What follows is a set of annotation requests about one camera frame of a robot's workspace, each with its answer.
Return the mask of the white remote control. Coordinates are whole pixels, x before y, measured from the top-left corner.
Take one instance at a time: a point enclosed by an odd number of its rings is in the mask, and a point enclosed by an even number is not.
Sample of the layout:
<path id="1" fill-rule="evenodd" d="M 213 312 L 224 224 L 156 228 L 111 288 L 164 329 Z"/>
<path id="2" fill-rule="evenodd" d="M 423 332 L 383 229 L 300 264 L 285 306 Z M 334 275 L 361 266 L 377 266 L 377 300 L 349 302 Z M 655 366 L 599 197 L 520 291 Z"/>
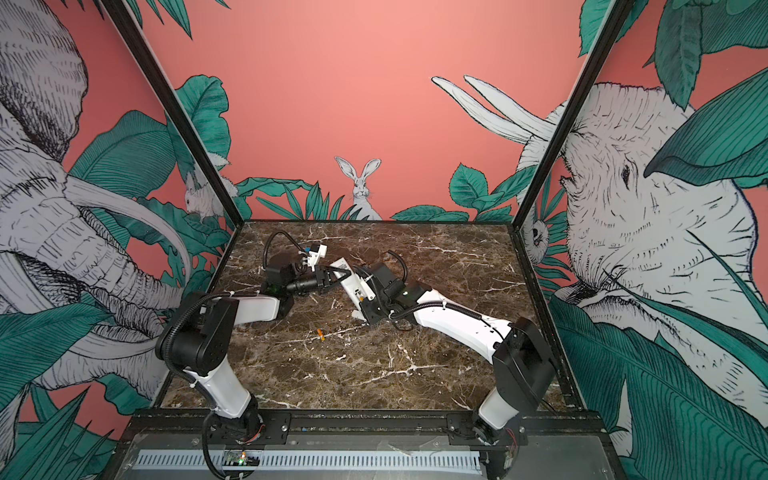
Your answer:
<path id="1" fill-rule="evenodd" d="M 331 266 L 349 268 L 352 271 L 352 275 L 344 280 L 343 289 L 355 305 L 355 310 L 352 313 L 352 317 L 366 322 L 367 319 L 362 311 L 362 302 L 364 300 L 372 301 L 374 299 L 375 295 L 373 290 L 354 271 L 352 266 L 344 258 L 339 258 L 335 262 L 331 263 Z"/>

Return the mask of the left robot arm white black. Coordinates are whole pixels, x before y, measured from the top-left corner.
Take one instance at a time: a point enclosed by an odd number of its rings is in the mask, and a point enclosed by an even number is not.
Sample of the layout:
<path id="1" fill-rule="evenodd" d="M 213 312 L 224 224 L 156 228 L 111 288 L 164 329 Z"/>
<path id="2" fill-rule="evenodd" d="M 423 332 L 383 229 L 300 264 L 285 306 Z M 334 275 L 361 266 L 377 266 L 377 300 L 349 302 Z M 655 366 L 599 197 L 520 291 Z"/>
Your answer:
<path id="1" fill-rule="evenodd" d="M 296 259 L 279 254 L 268 260 L 261 291 L 194 293 L 183 300 L 155 346 L 168 370 L 200 393 L 210 409 L 210 424 L 241 444 L 261 436 L 264 421 L 258 401 L 238 380 L 228 351 L 236 326 L 283 318 L 296 296 L 327 291 L 349 279 L 351 267 L 323 266 L 306 251 Z"/>

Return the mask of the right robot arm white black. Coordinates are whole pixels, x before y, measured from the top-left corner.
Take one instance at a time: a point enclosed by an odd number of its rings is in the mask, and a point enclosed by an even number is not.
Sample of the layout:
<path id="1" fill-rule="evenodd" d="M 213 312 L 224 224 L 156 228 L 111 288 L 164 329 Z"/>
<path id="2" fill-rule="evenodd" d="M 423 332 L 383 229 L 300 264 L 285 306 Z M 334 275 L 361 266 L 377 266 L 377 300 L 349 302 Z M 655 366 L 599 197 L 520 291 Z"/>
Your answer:
<path id="1" fill-rule="evenodd" d="M 557 373 L 554 354 L 537 325 L 520 317 L 494 318 L 454 302 L 431 286 L 395 276 L 378 263 L 355 267 L 341 280 L 368 324 L 404 321 L 440 332 L 467 346 L 493 367 L 494 387 L 472 414 L 470 438 L 493 445 L 513 432 L 520 417 L 537 411 Z"/>

